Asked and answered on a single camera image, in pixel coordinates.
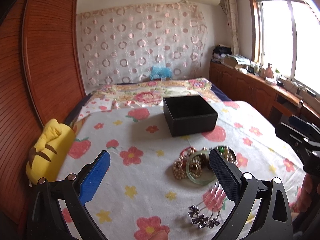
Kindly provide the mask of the right hand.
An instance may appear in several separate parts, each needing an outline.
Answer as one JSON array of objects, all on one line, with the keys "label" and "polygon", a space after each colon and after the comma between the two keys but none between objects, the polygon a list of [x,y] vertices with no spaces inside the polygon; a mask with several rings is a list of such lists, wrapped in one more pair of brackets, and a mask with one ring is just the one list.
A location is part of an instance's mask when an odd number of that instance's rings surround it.
[{"label": "right hand", "polygon": [[319,194],[319,184],[314,183],[311,175],[307,173],[300,188],[300,195],[290,207],[292,217],[296,217],[298,213],[305,212],[310,207],[315,190]]}]

